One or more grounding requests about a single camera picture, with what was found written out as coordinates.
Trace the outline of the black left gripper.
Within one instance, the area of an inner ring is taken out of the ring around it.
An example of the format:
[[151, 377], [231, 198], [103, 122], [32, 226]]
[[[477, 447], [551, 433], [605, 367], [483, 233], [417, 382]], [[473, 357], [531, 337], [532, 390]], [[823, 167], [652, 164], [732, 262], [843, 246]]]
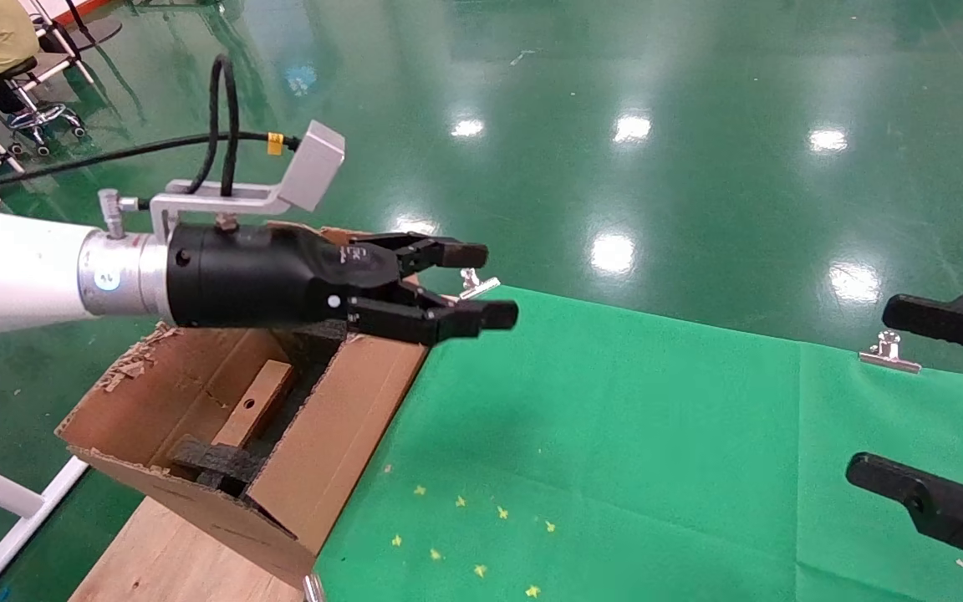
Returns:
[[484, 244], [419, 232], [355, 236], [340, 245], [299, 227], [233, 232], [183, 224], [168, 244], [166, 298], [177, 325], [290, 329], [345, 319], [350, 330], [435, 347], [512, 330], [513, 300], [457, 300], [399, 283], [434, 267], [478, 269]]

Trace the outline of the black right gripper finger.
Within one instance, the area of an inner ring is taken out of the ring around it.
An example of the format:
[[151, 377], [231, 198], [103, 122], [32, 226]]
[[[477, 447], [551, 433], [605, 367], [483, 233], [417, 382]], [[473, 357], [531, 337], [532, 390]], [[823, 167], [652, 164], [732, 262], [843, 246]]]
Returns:
[[963, 346], [963, 294], [949, 302], [897, 294], [882, 315], [891, 330]]
[[849, 484], [902, 504], [917, 533], [963, 551], [963, 485], [871, 453], [853, 454]]

